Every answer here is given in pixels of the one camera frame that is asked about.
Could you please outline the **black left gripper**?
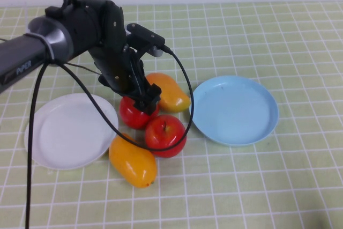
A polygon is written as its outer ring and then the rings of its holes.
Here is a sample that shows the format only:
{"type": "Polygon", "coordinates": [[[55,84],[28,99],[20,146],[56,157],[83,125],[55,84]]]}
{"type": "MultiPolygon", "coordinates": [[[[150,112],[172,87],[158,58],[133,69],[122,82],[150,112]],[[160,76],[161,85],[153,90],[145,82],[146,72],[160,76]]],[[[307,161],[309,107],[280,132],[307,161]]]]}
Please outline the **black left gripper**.
{"type": "Polygon", "coordinates": [[[92,57],[101,71],[98,81],[120,96],[134,99],[134,108],[150,116],[160,101],[161,88],[146,84],[143,62],[137,53],[125,44],[116,52],[110,47],[93,47],[92,57]]]}

